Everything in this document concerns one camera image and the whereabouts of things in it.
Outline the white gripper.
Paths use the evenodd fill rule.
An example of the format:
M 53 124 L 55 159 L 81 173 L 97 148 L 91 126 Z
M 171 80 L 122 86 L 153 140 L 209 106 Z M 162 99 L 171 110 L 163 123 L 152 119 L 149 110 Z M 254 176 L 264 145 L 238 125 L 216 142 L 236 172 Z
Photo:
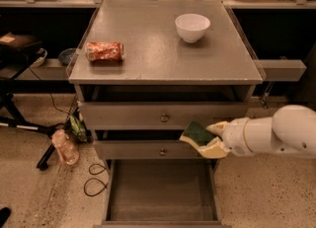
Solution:
M 223 141 L 215 137 L 205 146 L 199 147 L 197 152 L 207 159 L 225 158 L 229 151 L 238 157 L 252 156 L 253 152 L 245 138 L 245 126 L 249 120 L 248 117 L 243 117 L 209 125 L 206 129 L 214 135 L 222 136 Z

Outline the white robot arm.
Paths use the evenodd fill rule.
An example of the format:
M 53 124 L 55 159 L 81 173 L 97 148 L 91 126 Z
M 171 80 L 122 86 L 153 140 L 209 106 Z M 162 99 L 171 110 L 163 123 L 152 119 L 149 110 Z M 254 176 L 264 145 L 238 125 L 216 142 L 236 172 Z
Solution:
M 206 129 L 216 137 L 197 149 L 204 158 L 220 159 L 228 154 L 316 157 L 316 112 L 303 106 L 288 105 L 270 117 L 236 118 Z

